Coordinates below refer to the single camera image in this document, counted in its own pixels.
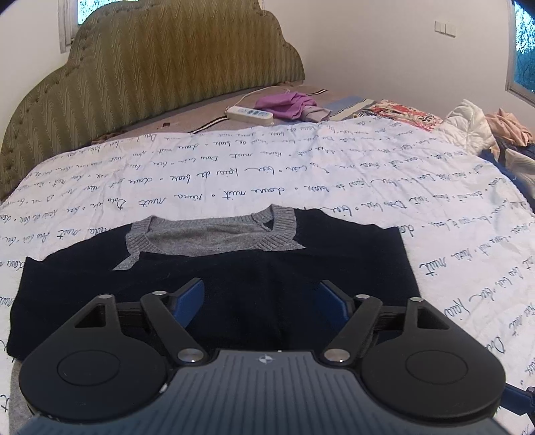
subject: tree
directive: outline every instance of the tree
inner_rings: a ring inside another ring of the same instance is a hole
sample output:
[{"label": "tree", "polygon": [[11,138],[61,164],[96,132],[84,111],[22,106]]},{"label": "tree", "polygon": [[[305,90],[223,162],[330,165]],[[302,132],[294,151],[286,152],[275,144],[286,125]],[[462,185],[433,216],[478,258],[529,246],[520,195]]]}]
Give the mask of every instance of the tree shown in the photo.
[{"label": "tree", "polygon": [[517,3],[515,82],[535,92],[535,20]]}]

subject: white power strip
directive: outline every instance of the white power strip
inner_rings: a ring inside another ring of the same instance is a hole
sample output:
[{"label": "white power strip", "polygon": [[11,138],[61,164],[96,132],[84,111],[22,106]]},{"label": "white power strip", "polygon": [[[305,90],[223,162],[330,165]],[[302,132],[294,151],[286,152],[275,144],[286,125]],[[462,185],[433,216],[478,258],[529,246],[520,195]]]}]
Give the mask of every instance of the white power strip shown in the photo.
[{"label": "white power strip", "polygon": [[248,107],[232,106],[225,111],[228,119],[249,122],[256,125],[272,125],[273,113],[264,110],[249,109]]}]

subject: gray fabric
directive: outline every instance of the gray fabric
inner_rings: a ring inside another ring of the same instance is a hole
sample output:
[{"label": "gray fabric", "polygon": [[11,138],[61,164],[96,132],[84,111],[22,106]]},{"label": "gray fabric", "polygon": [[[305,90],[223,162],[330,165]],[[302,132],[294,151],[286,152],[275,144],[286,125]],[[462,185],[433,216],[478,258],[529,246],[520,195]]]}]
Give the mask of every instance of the gray fabric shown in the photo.
[{"label": "gray fabric", "polygon": [[[264,225],[269,221],[273,221],[271,229]],[[132,224],[126,235],[130,256],[114,270],[130,269],[140,252],[199,257],[246,249],[301,249],[293,241],[295,231],[294,210],[277,205],[251,215],[217,219],[168,221],[150,216]]]},{"label": "gray fabric", "polygon": [[321,122],[327,116],[331,114],[329,109],[324,109],[323,107],[317,106],[305,106],[303,108],[303,113],[301,114],[301,119],[305,122]]},{"label": "gray fabric", "polygon": [[11,370],[11,394],[9,397],[9,433],[16,434],[31,418],[32,413],[28,409],[26,400],[20,392],[19,372],[22,363],[15,360]]}]

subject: white bedsheet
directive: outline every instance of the white bedsheet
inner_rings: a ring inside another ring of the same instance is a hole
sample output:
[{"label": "white bedsheet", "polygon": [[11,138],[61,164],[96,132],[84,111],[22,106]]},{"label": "white bedsheet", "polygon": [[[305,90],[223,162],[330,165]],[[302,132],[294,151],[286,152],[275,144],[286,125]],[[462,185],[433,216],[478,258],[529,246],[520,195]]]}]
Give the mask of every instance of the white bedsheet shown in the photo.
[{"label": "white bedsheet", "polygon": [[[375,117],[152,134],[40,164],[0,207],[0,339],[26,256],[148,215],[234,216],[271,203],[398,226],[423,297],[487,346],[509,383],[535,385],[535,216],[525,199],[490,163]],[[11,360],[0,357],[4,434]],[[498,419],[530,430],[526,416]]]}]

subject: light switch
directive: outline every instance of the light switch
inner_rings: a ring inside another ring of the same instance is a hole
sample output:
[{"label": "light switch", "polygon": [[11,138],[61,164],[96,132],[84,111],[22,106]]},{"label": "light switch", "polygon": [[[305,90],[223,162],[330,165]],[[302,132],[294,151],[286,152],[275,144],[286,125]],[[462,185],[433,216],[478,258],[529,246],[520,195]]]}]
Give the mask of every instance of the light switch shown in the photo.
[{"label": "light switch", "polygon": [[446,33],[446,24],[440,21],[435,21],[435,32]]},{"label": "light switch", "polygon": [[456,37],[457,29],[453,24],[446,24],[446,35]]}]

